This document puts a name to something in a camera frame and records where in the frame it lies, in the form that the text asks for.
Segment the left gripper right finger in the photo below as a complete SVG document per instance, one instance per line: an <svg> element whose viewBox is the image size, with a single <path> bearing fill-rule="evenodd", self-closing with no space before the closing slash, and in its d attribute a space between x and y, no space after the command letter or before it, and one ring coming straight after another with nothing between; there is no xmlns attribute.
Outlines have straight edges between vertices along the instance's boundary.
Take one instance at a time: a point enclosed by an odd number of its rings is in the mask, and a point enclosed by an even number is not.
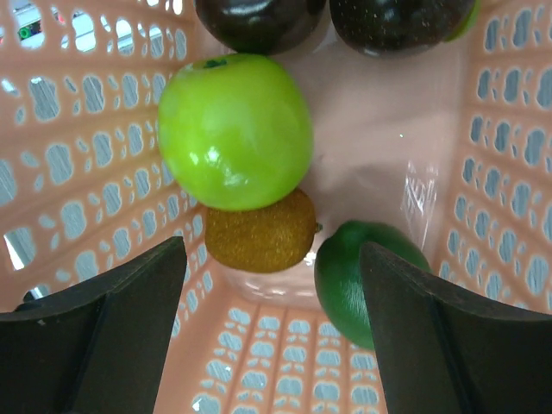
<svg viewBox="0 0 552 414"><path fill-rule="evenodd" d="M360 270L389 412L550 412L550 315L485 298L373 242Z"/></svg>

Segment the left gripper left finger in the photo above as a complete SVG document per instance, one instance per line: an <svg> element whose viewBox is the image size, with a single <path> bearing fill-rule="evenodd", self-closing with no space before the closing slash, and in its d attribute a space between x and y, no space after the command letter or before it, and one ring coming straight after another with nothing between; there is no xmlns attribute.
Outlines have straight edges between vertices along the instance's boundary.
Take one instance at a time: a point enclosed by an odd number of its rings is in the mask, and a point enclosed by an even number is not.
<svg viewBox="0 0 552 414"><path fill-rule="evenodd" d="M150 413L185 271L174 236L1 315L4 413Z"/></svg>

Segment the dark green fruit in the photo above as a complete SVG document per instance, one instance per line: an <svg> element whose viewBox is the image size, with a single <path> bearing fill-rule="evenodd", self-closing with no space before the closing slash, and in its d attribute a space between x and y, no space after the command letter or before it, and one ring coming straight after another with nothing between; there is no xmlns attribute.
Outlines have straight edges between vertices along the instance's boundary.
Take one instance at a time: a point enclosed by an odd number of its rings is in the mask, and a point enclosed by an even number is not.
<svg viewBox="0 0 552 414"><path fill-rule="evenodd" d="M375 242L427 272L431 267L405 233L386 223L347 221L322 243L314 264L320 305L343 336L354 345L373 351L359 265L361 246L366 242Z"/></svg>

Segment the pink plastic basket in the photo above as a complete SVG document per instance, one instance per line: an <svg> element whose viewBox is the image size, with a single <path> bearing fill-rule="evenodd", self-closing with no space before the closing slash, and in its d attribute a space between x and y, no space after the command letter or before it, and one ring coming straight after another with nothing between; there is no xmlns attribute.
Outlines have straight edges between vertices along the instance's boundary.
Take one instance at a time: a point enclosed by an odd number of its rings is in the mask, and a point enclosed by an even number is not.
<svg viewBox="0 0 552 414"><path fill-rule="evenodd" d="M166 83L225 51L192 1L2 2L1 315L181 237L150 413L391 413L375 346L343 336L316 293L317 251L351 220L405 233L427 273L551 317L550 2L481 1L460 39L389 59L323 14L280 55L313 115L319 230L270 275L211 258L206 210L158 149Z"/></svg>

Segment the green lime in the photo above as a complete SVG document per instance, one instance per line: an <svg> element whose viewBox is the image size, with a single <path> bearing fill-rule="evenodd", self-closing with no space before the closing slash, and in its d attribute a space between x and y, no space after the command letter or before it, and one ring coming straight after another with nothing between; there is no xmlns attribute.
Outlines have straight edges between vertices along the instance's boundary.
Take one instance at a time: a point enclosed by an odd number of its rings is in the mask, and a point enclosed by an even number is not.
<svg viewBox="0 0 552 414"><path fill-rule="evenodd" d="M279 201L307 173L314 132L285 68L232 53L175 72L160 96L158 141L167 168L201 204L255 210Z"/></svg>

